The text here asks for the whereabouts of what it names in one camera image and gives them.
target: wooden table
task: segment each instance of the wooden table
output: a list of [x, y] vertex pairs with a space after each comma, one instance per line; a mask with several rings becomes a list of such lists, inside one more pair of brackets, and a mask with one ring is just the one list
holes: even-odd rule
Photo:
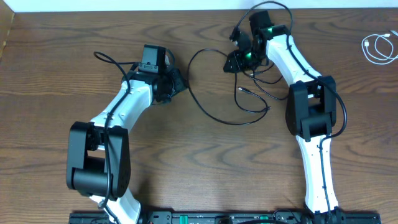
[[[398, 9], [293, 13], [298, 48], [316, 70], [335, 78], [348, 110], [348, 127], [331, 151], [340, 207], [377, 210], [383, 223], [398, 223], [398, 62], [373, 65], [360, 44], [366, 35], [396, 29]], [[242, 14], [17, 14], [0, 64], [0, 223], [66, 223], [73, 210], [96, 210], [65, 183], [70, 126], [96, 116], [120, 88], [120, 72], [95, 59], [93, 51], [139, 61], [144, 44], [157, 44], [174, 52], [185, 73], [199, 49], [235, 49], [228, 36]], [[289, 22], [282, 10], [271, 17], [276, 24]], [[247, 21], [243, 28], [249, 31]], [[198, 56], [192, 65], [194, 92], [217, 117], [255, 118], [234, 105], [233, 75], [222, 72], [224, 60], [211, 52]], [[261, 77], [279, 75], [273, 68]], [[242, 75], [238, 82], [257, 91]], [[285, 82], [264, 88], [287, 93]], [[302, 208], [303, 162], [285, 124], [285, 102], [266, 99], [269, 114], [249, 126], [214, 122], [188, 91], [171, 104], [145, 110], [130, 135], [132, 193], [143, 204], [185, 211]], [[243, 93], [238, 100], [262, 107]], [[335, 130], [341, 120], [338, 107]]]

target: white cable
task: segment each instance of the white cable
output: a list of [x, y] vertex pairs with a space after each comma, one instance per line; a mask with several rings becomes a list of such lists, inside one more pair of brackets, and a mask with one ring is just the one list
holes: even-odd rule
[[[396, 32], [396, 31], [394, 31], [394, 30], [391, 30], [391, 32], [392, 32], [394, 35], [396, 35], [396, 36], [398, 37], [398, 32]], [[380, 56], [382, 56], [382, 58], [376, 57], [376, 56], [372, 55], [372, 54], [369, 52], [369, 49], [368, 49], [368, 47], [369, 47], [368, 38], [369, 38], [369, 37], [374, 37], [374, 36], [377, 37], [376, 40], [374, 41], [374, 49], [376, 50], [376, 52], [377, 52]], [[362, 51], [363, 51], [363, 54], [365, 55], [365, 57], [366, 57], [366, 59], [367, 59], [368, 61], [370, 61], [370, 62], [372, 62], [373, 64], [376, 64], [376, 65], [387, 65], [387, 64], [393, 62], [395, 59], [398, 58], [398, 54], [397, 54], [397, 56], [395, 56], [395, 57], [391, 57], [391, 55], [394, 53], [394, 46], [393, 46], [393, 44], [391, 43], [391, 41], [388, 40], [388, 39], [386, 38], [386, 37], [389, 37], [389, 36], [390, 36], [390, 34], [371, 34], [371, 35], [365, 37], [365, 38], [362, 40], [362, 43], [361, 43], [361, 45], [362, 45]], [[391, 52], [390, 52], [390, 55], [389, 55], [389, 56], [384, 55], [383, 53], [381, 53], [381, 52], [377, 49], [377, 41], [379, 40], [379, 38], [384, 39], [387, 43], [389, 43], [389, 44], [391, 45]], [[369, 59], [368, 55], [371, 56], [372, 58], [376, 59], [376, 60], [379, 60], [379, 61], [386, 61], [386, 60], [390, 60], [390, 61], [388, 61], [388, 62], [383, 62], [383, 63], [375, 62], [375, 61]]]

